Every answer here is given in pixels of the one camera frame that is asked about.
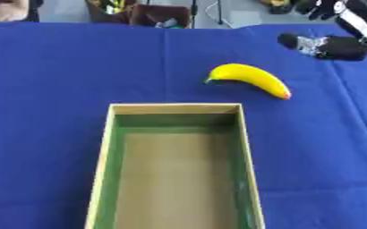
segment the box bottom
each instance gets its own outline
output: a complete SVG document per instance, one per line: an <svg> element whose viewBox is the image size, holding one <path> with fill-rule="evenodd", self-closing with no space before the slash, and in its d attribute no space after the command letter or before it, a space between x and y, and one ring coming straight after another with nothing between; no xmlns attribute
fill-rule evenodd
<svg viewBox="0 0 367 229"><path fill-rule="evenodd" d="M237 228L230 137L127 131L115 228Z"/></svg>

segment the robotic arm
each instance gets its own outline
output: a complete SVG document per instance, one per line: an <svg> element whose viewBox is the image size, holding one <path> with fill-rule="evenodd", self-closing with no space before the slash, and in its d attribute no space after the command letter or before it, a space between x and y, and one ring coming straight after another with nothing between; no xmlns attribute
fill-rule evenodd
<svg viewBox="0 0 367 229"><path fill-rule="evenodd" d="M336 16L337 23L367 45L367 0L301 0L296 11L311 20Z"/></svg>
<svg viewBox="0 0 367 229"><path fill-rule="evenodd" d="M278 41L284 46L321 59L357 61L367 55L367 0L300 0L296 11L308 13L310 20L336 17L337 24L354 38L305 38L282 34Z"/></svg>

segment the blue tablecloth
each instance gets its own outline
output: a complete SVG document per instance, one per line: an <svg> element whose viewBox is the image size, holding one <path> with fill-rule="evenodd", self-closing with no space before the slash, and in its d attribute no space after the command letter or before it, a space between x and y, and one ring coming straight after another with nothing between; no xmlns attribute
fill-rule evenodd
<svg viewBox="0 0 367 229"><path fill-rule="evenodd" d="M367 60L286 50L285 31L342 33L0 24L0 229L83 228L115 102L243 103L267 228L367 229ZM202 84L227 63L272 72L293 98Z"/></svg>

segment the cable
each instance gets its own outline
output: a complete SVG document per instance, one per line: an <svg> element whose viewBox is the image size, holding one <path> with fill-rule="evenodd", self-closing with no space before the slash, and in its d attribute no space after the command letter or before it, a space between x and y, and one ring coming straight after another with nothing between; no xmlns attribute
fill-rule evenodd
<svg viewBox="0 0 367 229"><path fill-rule="evenodd" d="M209 13L209 10L216 6L218 4L218 1L216 1L214 4L211 4L209 5L208 7L206 7L206 9L204 10L204 12L206 13L206 15L213 21L217 22L217 23L220 23L219 19L217 18L214 18L213 16L211 16L211 14ZM233 29L234 27L232 26L231 22L225 20L225 19L222 19L221 20L229 29Z"/></svg>

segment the tripod leg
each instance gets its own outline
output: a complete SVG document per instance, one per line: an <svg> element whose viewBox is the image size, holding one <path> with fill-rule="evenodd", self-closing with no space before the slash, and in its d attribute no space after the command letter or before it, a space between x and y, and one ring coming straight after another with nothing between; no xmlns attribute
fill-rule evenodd
<svg viewBox="0 0 367 229"><path fill-rule="evenodd" d="M198 4L196 0L192 0L191 16L192 16L192 29L195 28L196 15L198 14Z"/></svg>
<svg viewBox="0 0 367 229"><path fill-rule="evenodd" d="M223 6L221 3L221 0L217 0L217 5L218 5L218 24L222 25L223 22Z"/></svg>

